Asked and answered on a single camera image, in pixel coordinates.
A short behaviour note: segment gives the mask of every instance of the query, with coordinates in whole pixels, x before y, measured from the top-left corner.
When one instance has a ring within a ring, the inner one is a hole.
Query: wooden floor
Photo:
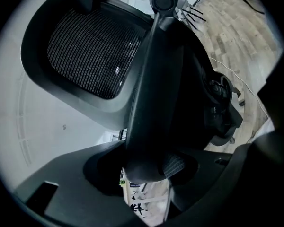
[[[248,0],[257,10],[264,11],[258,0]],[[265,15],[252,10],[242,0],[200,0],[195,7],[204,13],[203,22],[193,22],[193,29],[201,40],[209,57],[224,63],[246,81],[257,93],[265,84],[280,54],[280,48],[266,25]],[[246,143],[267,120],[257,100],[247,87],[232,72],[211,60],[213,68],[225,74],[237,87],[246,105],[240,113],[243,124],[236,130],[234,144],[222,147],[209,145],[206,149],[232,153],[235,148]]]

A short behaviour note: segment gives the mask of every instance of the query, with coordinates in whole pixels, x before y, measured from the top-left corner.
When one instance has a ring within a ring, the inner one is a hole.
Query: white cable
[[[251,89],[249,88],[249,86],[247,85],[247,83],[242,79],[240,78],[232,69],[228,68],[227,66],[225,66],[222,62],[219,62],[217,61],[216,59],[212,58],[212,57],[209,57],[209,59],[212,59],[214,61],[216,61],[217,63],[220,63],[222,66],[224,66],[226,69],[230,70],[238,79],[240,79],[248,88],[248,90],[251,92],[251,94],[256,98],[257,102],[259,103],[260,105],[260,108],[262,109],[262,111],[265,113],[265,115],[267,116],[267,118],[269,118],[268,114],[266,113],[265,109],[262,107],[261,103],[260,103],[260,100],[258,99],[258,97],[256,96],[256,94],[254,94]]]

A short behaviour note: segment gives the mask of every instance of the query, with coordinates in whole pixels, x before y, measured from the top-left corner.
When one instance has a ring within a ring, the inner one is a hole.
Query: black mesh backrest
[[[69,10],[50,37],[50,65],[66,79],[104,99],[118,95],[145,30],[97,9]]]

